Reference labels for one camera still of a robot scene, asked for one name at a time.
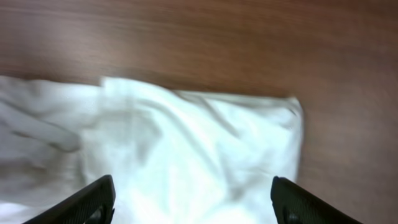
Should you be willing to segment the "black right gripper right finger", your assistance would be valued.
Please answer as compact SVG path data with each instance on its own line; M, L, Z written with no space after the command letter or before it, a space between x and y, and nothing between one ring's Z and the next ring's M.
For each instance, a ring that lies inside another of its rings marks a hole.
M284 177L273 178L271 200L278 224L361 224Z

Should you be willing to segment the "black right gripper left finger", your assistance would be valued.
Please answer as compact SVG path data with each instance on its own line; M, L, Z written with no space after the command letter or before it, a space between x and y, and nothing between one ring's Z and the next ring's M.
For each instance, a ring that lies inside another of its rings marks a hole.
M110 224L115 200L113 178L104 175L24 224Z

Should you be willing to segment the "white printed t-shirt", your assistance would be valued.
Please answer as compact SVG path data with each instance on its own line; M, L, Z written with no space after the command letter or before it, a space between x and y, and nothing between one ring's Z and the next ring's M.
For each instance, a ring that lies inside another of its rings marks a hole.
M295 98L1 77L1 222L23 223L101 176L115 223L275 223L275 176L295 180Z

